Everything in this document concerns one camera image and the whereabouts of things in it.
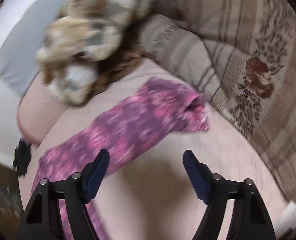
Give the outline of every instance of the stuffed animal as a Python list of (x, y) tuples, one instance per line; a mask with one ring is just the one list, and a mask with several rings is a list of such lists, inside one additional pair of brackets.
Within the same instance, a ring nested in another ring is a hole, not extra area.
[[(98, 62), (113, 55), (126, 28), (146, 17), (153, 1), (67, 0), (37, 52), (49, 91), (66, 103), (82, 104), (91, 93), (90, 84), (98, 78), (96, 65), (86, 66), (85, 61)], [(78, 59), (83, 63), (72, 64)], [(78, 84), (78, 89), (72, 90), (67, 84)]]

